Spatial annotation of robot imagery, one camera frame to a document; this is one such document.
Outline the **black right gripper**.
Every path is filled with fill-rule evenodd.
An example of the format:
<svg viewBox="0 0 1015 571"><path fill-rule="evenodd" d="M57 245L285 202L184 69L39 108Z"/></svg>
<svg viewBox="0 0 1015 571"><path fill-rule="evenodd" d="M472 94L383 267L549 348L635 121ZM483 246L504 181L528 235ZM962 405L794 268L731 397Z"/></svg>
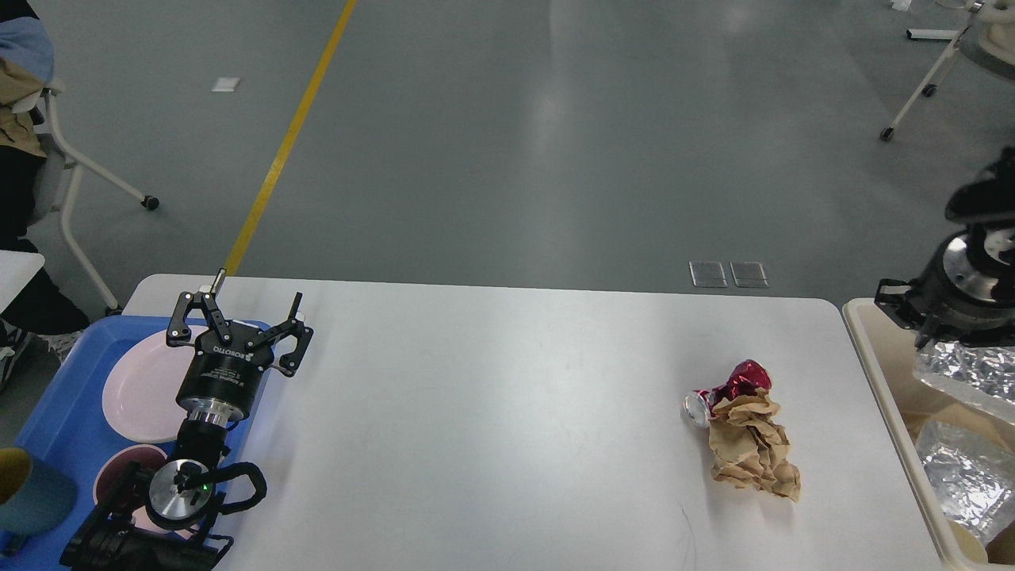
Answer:
<svg viewBox="0 0 1015 571"><path fill-rule="evenodd" d="M918 346L1012 346L1013 233L957 232L917 282L882 278L874 303L899 328L917 330Z"/></svg>

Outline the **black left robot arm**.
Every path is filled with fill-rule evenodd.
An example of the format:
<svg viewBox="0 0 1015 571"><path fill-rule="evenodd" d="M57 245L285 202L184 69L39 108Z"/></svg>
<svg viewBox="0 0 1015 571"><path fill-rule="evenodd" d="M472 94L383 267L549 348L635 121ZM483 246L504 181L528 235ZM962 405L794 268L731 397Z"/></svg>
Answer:
<svg viewBox="0 0 1015 571"><path fill-rule="evenodd" d="M112 491L70 538L60 564L72 570L213 570L232 548L215 536L219 516L247 511L267 496L256 463L229 462L226 441L251 411L267 371L287 378L300 368L314 329L302 293L272 328L225 317L217 303L219 270L207 292L180 293L166 329L168 347L193 355L175 402L184 411L168 459L158 469L127 463ZM222 542L214 548L214 539Z"/></svg>

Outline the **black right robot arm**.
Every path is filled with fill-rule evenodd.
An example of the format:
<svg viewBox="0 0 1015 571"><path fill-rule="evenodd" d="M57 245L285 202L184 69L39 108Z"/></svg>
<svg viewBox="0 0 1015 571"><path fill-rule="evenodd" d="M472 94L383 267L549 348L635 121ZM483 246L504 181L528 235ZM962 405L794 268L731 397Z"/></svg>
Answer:
<svg viewBox="0 0 1015 571"><path fill-rule="evenodd" d="M1014 149L949 199L944 216L962 230L943 239L910 281L879 282L875 305L913 346L1012 347L1014 332Z"/></svg>

